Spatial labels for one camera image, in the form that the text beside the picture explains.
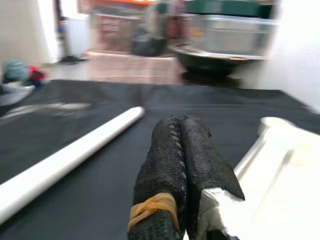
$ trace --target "white wall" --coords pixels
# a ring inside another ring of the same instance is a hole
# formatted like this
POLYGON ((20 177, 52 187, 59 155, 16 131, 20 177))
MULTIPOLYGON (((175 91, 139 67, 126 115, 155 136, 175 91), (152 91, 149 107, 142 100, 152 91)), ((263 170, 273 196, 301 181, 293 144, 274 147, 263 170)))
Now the white wall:
POLYGON ((320 2, 282 0, 270 59, 233 75, 244 88, 280 89, 320 112, 320 2))
POLYGON ((52 0, 0 0, 0 63, 57 61, 52 0))

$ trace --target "black cloth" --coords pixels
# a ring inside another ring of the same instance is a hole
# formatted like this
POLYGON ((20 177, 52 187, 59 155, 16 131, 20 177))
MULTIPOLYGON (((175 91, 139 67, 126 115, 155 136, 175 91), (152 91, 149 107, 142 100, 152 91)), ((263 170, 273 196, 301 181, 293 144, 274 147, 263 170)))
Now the black cloth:
POLYGON ((125 240, 152 130, 168 115, 204 120, 233 166, 257 140, 262 117, 320 134, 319 115, 278 90, 55 80, 0 120, 0 183, 134 106, 145 116, 0 226, 0 240, 125 240))

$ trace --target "black mesh fabric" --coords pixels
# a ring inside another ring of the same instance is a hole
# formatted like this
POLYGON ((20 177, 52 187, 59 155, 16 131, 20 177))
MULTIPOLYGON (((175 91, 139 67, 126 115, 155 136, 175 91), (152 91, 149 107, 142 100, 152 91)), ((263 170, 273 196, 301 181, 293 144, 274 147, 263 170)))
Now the black mesh fabric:
POLYGON ((221 188, 238 198, 245 199, 231 165, 217 153, 206 124, 197 117, 180 119, 181 140, 188 178, 187 232, 195 239, 198 213, 203 189, 221 188))
POLYGON ((158 193, 170 193, 177 205, 180 232, 169 211, 158 210, 128 232, 129 240, 180 240, 185 233, 187 176, 180 140, 179 119, 168 116, 156 124, 151 147, 134 186, 133 205, 158 193))

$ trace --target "white plastic part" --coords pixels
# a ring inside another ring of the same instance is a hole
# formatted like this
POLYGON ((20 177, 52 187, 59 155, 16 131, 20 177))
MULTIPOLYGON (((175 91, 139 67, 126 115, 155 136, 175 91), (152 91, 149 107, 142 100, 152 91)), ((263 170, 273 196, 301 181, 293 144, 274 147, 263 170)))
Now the white plastic part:
POLYGON ((220 188, 204 189, 197 240, 213 229, 241 240, 318 235, 320 135, 277 117, 262 118, 258 133, 234 169, 245 201, 220 188))
POLYGON ((0 185, 0 224, 145 114, 133 107, 0 185))

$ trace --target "blue object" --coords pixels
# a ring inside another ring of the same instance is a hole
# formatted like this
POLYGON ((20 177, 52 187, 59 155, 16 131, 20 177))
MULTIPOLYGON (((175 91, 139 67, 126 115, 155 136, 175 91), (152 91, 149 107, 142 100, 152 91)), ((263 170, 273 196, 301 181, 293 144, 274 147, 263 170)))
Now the blue object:
POLYGON ((29 77, 27 66, 21 61, 8 61, 2 67, 3 73, 10 82, 25 81, 29 77))

